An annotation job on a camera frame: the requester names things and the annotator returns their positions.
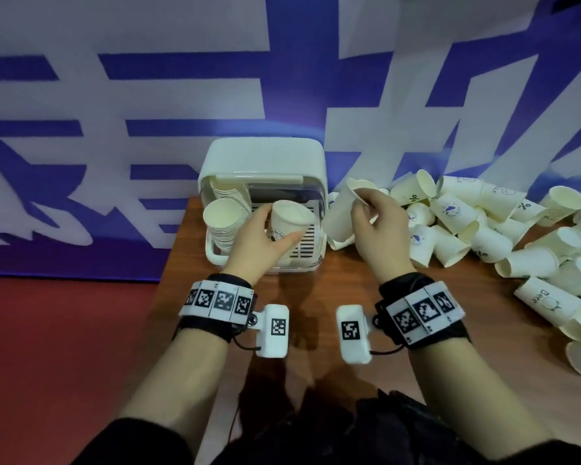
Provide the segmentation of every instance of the black sleeve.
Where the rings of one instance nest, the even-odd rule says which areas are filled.
[[[500,460],[503,465],[530,463],[581,463],[581,447],[563,441],[549,441]]]
[[[73,465],[193,465],[185,439],[177,432],[141,419],[109,423],[73,461]]]

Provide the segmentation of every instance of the person's right arm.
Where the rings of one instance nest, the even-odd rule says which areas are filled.
[[[357,251],[379,285],[415,272],[409,258],[406,212],[377,190],[357,193],[379,213],[373,226],[360,201],[352,213]],[[410,359],[428,407],[487,459],[499,460],[554,438],[467,338],[454,337],[419,349],[412,346]]]

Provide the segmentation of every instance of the person's right hand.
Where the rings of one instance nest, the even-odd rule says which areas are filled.
[[[409,258],[407,213],[393,198],[377,189],[355,189],[355,192],[379,214],[371,225],[370,210],[359,199],[351,210],[355,247],[379,285],[415,272]]]

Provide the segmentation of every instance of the red carpet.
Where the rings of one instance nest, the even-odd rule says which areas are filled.
[[[155,290],[0,279],[0,465],[68,464],[112,418]]]

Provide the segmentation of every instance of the brown tabletop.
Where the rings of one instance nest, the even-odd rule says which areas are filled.
[[[192,283],[216,271],[204,255],[206,227],[201,216],[201,202],[190,199],[125,394],[170,342],[176,315]],[[519,245],[546,232],[535,226]],[[568,365],[564,354],[569,339],[512,295],[521,281],[500,278],[492,264],[482,263],[474,255],[448,269],[434,258],[426,273],[448,284],[467,313],[465,325],[474,345],[488,363],[560,438],[581,444],[581,376]],[[255,289],[257,309],[267,303],[289,307],[289,354],[282,360],[252,359],[251,353],[231,346],[198,462],[210,462],[225,445],[248,367],[250,372],[284,385],[296,407],[307,387],[316,387],[348,408],[355,399],[373,395],[376,388],[396,389],[421,399],[404,351],[375,357],[365,366],[349,366],[342,361],[336,308],[360,304],[372,314],[380,298],[377,284],[354,246],[337,252],[327,248],[315,272],[265,276]],[[255,335],[247,332],[240,340],[244,345],[254,345]],[[392,347],[391,341],[378,332],[371,334],[371,341],[374,350]]]

